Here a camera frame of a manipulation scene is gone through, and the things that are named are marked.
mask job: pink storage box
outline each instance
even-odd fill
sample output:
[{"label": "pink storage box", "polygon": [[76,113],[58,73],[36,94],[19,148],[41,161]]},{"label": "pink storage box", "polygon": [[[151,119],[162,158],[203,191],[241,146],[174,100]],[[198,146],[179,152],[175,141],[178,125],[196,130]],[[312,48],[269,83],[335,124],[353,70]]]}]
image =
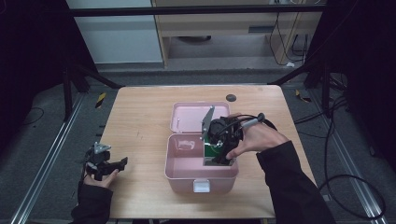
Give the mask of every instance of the pink storage box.
[{"label": "pink storage box", "polygon": [[174,104],[174,134],[168,139],[165,162],[165,176],[174,192],[226,193],[233,188],[239,172],[237,161],[232,166],[204,166],[202,120],[212,105],[212,119],[230,115],[230,107],[223,102]]}]

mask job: box lid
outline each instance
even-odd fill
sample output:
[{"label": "box lid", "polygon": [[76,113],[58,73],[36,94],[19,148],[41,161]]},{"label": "box lid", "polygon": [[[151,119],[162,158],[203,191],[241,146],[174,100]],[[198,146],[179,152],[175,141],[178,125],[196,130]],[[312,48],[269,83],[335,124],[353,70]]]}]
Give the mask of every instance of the box lid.
[{"label": "box lid", "polygon": [[230,115],[230,106],[225,102],[175,103],[171,118],[172,132],[200,133],[202,121],[212,105],[215,107],[212,119]]}]

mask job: table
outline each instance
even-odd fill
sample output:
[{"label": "table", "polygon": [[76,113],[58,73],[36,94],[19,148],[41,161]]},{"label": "table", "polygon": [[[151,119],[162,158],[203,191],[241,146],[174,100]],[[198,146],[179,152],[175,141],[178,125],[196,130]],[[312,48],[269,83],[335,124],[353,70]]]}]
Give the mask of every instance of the table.
[{"label": "table", "polygon": [[280,87],[265,85],[153,86],[119,90],[101,143],[111,145],[110,161],[128,157],[112,184],[113,218],[260,218],[274,217],[264,172],[254,152],[238,157],[233,189],[222,195],[177,194],[164,175],[170,120],[177,102],[226,102],[231,113],[263,112],[297,149],[303,171],[314,181],[303,146]]}]

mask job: black jacket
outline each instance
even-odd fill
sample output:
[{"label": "black jacket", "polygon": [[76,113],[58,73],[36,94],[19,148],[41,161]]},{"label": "black jacket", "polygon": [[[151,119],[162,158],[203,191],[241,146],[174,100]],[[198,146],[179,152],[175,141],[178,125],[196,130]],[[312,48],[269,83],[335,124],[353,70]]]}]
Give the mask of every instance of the black jacket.
[{"label": "black jacket", "polygon": [[[334,224],[315,184],[303,173],[291,141],[257,153],[271,191],[277,224]],[[112,191],[83,185],[73,223],[100,224],[109,218]]]}]

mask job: box handle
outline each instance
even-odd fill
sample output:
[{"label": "box handle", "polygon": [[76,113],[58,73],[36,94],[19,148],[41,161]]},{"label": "box handle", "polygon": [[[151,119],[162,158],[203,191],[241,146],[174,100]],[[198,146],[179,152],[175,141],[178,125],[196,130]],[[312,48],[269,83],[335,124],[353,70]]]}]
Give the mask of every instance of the box handle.
[{"label": "box handle", "polygon": [[208,179],[195,179],[193,183],[194,193],[210,192],[210,182]]}]

